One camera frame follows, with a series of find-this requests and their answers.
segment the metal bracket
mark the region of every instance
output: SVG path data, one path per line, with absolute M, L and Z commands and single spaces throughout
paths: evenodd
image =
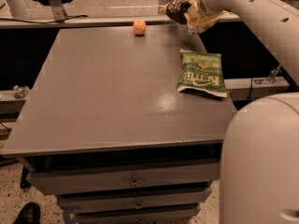
M 66 12 L 62 0 L 49 0 L 52 9 L 53 17 L 56 21 L 66 18 Z

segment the cable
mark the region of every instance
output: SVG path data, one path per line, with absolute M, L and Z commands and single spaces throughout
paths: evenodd
M 0 124 L 1 124 L 4 128 L 6 128 L 8 131 L 11 132 L 11 129 L 9 129 L 7 126 L 5 126 L 2 122 L 0 122 Z
M 68 21 L 76 18 L 87 18 L 88 15 L 77 15 L 77 16 L 71 16 L 67 17 L 65 19 L 56 20 L 56 21 L 28 21 L 28 20 L 21 20 L 21 19 L 7 19 L 7 18 L 0 18 L 0 21 L 20 21 L 20 22 L 27 22 L 27 23 L 33 23 L 33 24 L 51 24 L 51 23 L 59 23 L 63 21 Z

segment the floor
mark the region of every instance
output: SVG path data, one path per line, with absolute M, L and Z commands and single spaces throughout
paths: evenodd
M 106 16 L 144 16 L 156 15 L 159 7 L 168 0 L 74 0 L 64 5 L 68 15 L 88 14 L 95 17 Z M 49 7 L 42 7 L 28 0 L 30 7 L 38 18 L 51 16 Z M 0 0 L 0 16 L 9 17 L 9 10 Z M 3 123 L 7 128 L 13 128 L 14 123 Z M 9 136 L 9 131 L 0 125 L 0 150 Z M 56 204 L 54 196 L 44 196 L 34 187 L 20 188 L 22 166 L 19 163 L 0 167 L 0 223 L 12 224 L 21 208 L 28 202 L 37 202 L 41 208 L 40 224 L 64 223 L 63 215 Z M 157 224 L 218 224 L 219 223 L 219 181 L 211 185 L 212 193 L 201 211 L 192 219 L 173 219 L 159 221 Z

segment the shoe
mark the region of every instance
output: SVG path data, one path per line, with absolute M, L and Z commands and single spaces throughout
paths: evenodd
M 13 224 L 39 224 L 40 208 L 37 203 L 28 203 L 19 212 Z

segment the drawer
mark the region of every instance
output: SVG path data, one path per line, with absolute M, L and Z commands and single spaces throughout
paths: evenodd
M 31 173 L 28 181 L 45 195 L 134 189 L 218 179 L 217 159 Z
M 58 197 L 58 205 L 72 213 L 139 210 L 154 206 L 203 203 L 210 192 L 211 188 L 206 183 L 124 189 L 63 195 Z
M 142 224 L 180 217 L 194 217 L 199 212 L 199 205 L 178 205 L 145 210 L 76 214 L 78 224 Z

